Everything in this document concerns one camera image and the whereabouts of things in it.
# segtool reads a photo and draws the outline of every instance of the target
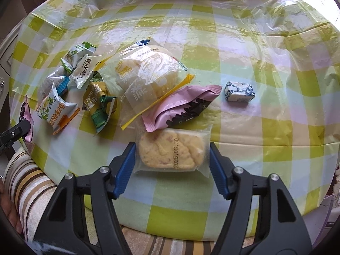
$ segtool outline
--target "small candy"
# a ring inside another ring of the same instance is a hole
[[[224,93],[229,102],[249,102],[255,97],[253,87],[243,82],[228,81]]]
[[[36,112],[53,127],[53,135],[62,130],[80,111],[75,103],[68,103],[59,97],[53,83],[48,96],[41,102]]]
[[[108,123],[110,116],[117,108],[117,99],[112,97],[106,83],[90,82],[83,96],[85,108],[89,111],[96,132],[99,133]]]

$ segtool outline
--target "checkered tablecloth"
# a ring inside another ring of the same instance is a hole
[[[300,212],[315,209],[334,174],[340,141],[339,32],[301,0],[48,0],[21,27],[11,71],[11,124],[73,45],[88,41],[116,50],[153,37],[196,74],[193,83],[239,81],[253,86],[249,104],[220,95],[185,128],[213,124],[211,140],[252,174],[277,173]],[[67,101],[81,102],[72,90]],[[97,136],[87,111],[62,132],[35,118],[31,154],[56,183],[71,171],[89,174],[135,140],[119,110]],[[199,172],[132,175],[115,201],[120,222],[164,237],[215,240],[229,202]],[[248,235],[254,233],[253,198]]]

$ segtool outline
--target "striped cushion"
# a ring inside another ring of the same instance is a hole
[[[40,218],[57,186],[35,165],[22,147],[9,162],[4,183],[5,190],[19,212],[25,238],[32,241]],[[85,213],[90,242],[96,244],[98,239],[92,211],[85,208]],[[214,242],[173,240],[123,226],[122,231],[134,255],[206,255],[214,247]],[[252,242],[253,237],[247,238],[244,246]]]

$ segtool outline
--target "blue gripper pad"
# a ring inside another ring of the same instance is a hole
[[[227,198],[229,190],[227,188],[227,177],[222,169],[222,166],[215,155],[213,149],[210,147],[210,171],[213,175],[218,192]]]
[[[126,154],[126,158],[120,167],[117,175],[116,175],[116,183],[115,188],[113,190],[113,195],[115,198],[118,198],[121,194],[124,193],[126,186],[129,182],[130,176],[132,174],[132,170],[135,166],[136,162],[136,143],[133,143],[130,150]]]

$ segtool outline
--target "white snack wrapper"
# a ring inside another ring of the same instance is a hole
[[[91,56],[95,51],[96,47],[90,43],[83,42],[81,45],[72,47],[64,59],[72,66],[72,69],[74,69],[85,55]]]
[[[255,97],[253,87],[243,82],[228,81],[224,93],[229,102],[249,102]]]
[[[54,83],[50,93],[36,110],[38,116],[53,127],[53,135],[62,130],[79,111],[77,104],[68,103],[58,96]]]
[[[70,81],[67,87],[77,87],[78,89],[81,89],[86,81],[91,77],[93,69],[101,59],[102,55],[85,55],[83,59],[79,62],[73,73],[69,76]]]

